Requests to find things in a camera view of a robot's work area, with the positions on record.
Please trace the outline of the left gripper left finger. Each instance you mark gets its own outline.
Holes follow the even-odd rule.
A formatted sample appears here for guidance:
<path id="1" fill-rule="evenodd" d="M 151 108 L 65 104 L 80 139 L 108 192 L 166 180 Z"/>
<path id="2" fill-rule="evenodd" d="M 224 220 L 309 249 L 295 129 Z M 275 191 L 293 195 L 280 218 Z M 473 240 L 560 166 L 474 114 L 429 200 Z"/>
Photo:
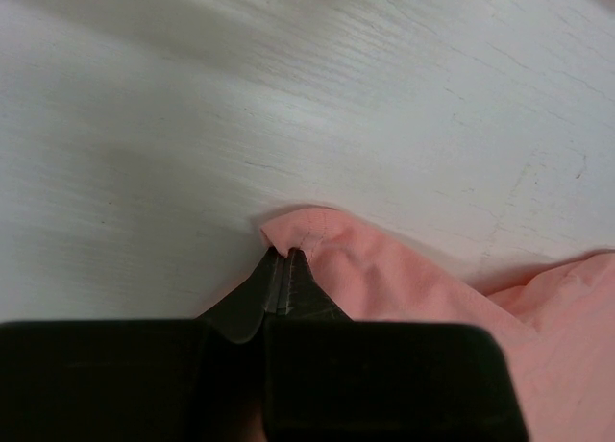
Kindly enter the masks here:
<path id="1" fill-rule="evenodd" d="M 266 306 L 283 269 L 254 272 L 194 319 L 7 322 L 5 441 L 201 441 L 259 397 Z"/>

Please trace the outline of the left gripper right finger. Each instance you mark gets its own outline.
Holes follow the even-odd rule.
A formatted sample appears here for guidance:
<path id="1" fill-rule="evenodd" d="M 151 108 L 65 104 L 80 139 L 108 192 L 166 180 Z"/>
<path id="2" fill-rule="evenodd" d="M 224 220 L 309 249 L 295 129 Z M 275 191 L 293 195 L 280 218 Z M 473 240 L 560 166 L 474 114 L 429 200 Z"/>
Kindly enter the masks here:
<path id="1" fill-rule="evenodd" d="M 504 353 L 477 326 L 352 320 L 305 254 L 281 261 L 263 323 L 270 441 L 525 441 Z"/>

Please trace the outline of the pink t-shirt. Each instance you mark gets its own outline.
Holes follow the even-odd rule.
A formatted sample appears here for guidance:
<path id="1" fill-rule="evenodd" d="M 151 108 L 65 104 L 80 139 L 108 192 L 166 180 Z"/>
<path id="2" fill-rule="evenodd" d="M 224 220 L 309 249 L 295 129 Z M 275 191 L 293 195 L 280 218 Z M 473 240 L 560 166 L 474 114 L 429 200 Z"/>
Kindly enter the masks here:
<path id="1" fill-rule="evenodd" d="M 334 209 L 266 222 L 281 254 L 303 251 L 316 282 L 355 320 L 448 321 L 503 347 L 534 441 L 614 437 L 614 256 L 599 253 L 484 295 L 394 237 Z"/>

